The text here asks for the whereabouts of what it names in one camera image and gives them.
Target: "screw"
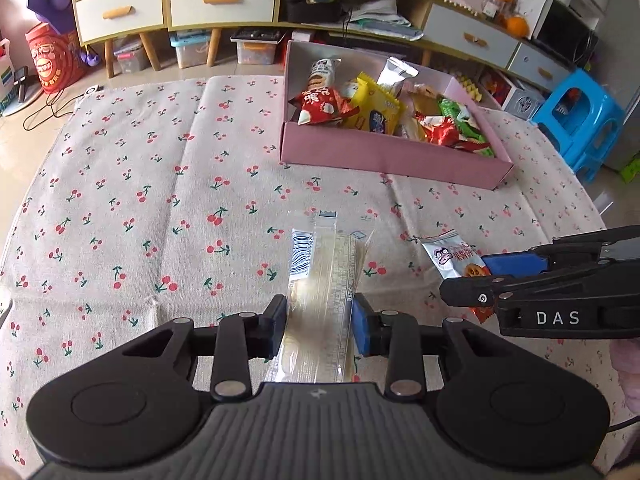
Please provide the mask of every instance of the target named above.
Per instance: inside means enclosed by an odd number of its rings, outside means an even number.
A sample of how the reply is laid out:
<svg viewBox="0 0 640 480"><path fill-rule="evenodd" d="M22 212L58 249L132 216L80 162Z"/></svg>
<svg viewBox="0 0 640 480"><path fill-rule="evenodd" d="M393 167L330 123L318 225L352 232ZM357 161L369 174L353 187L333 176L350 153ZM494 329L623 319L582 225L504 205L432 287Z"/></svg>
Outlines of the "screw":
<svg viewBox="0 0 640 480"><path fill-rule="evenodd" d="M419 394L422 391L422 386L411 379L400 379L391 383L390 389L398 397L409 397Z"/></svg>
<svg viewBox="0 0 640 480"><path fill-rule="evenodd" d="M246 386L240 381L220 381L213 390L220 397L237 397L244 394Z"/></svg>

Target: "tablecloth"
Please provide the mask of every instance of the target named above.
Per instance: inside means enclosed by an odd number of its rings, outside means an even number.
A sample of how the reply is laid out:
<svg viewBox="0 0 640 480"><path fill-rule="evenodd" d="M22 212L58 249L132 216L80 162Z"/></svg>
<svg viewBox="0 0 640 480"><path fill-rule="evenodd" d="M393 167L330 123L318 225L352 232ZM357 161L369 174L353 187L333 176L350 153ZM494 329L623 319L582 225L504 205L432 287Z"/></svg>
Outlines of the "tablecloth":
<svg viewBox="0 0 640 480"><path fill-rule="evenodd" d="M86 97L62 128L15 218L0 272L0 462L40 464L25 411L52 378L174 317L196 326L261 312L286 293L288 212L320 208L374 232L360 279L373 308L423 324L465 308L438 298L417 237L452 228L479 253L525 250L603 228L591 200L539 130L485 110L516 169L495 191L278 161L283 81L268 76L114 89ZM497 332L492 317L484 326ZM587 378L612 420L628 418L606 342L514 339ZM202 360L196 386L208 387ZM383 358L356 356L359 380ZM430 388L440 383L427 360ZM251 363L259 382L267 365ZM604 441L608 469L626 433Z"/></svg>

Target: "transparent plastic bag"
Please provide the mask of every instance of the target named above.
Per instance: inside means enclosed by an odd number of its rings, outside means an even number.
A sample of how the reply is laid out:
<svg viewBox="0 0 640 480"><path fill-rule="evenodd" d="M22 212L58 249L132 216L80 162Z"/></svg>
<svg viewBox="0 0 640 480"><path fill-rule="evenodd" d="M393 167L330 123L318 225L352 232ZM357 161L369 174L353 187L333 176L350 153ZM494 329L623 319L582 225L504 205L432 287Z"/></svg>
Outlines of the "transparent plastic bag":
<svg viewBox="0 0 640 480"><path fill-rule="evenodd" d="M293 215L289 316L271 382L351 380L351 300L370 238L338 229L335 212Z"/></svg>

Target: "drawer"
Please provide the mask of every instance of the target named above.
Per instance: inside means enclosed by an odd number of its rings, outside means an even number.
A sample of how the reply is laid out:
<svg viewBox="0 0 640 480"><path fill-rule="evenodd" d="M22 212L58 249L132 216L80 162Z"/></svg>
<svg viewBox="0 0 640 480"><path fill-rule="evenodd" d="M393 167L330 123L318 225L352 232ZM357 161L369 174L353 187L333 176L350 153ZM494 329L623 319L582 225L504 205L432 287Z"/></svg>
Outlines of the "drawer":
<svg viewBox="0 0 640 480"><path fill-rule="evenodd" d="M518 40L455 10L434 5L424 26L424 39L506 68Z"/></svg>
<svg viewBox="0 0 640 480"><path fill-rule="evenodd" d="M121 14L106 18L105 13ZM83 43L145 27L162 27L162 0L79 0L76 1L79 35Z"/></svg>
<svg viewBox="0 0 640 480"><path fill-rule="evenodd" d="M521 43L508 70L552 92L570 72L541 52Z"/></svg>
<svg viewBox="0 0 640 480"><path fill-rule="evenodd" d="M271 22L274 0L170 0L171 27Z"/></svg>

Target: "barcode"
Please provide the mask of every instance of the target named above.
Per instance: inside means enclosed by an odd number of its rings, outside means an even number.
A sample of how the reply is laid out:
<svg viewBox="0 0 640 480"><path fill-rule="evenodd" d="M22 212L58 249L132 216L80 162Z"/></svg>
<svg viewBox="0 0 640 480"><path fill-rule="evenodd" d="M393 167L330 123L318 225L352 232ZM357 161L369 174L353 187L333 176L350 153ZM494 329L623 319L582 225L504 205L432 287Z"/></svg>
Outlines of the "barcode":
<svg viewBox="0 0 640 480"><path fill-rule="evenodd" d="M291 251L291 270L289 281L309 276L311 254L314 248L314 234L293 229L293 249Z"/></svg>

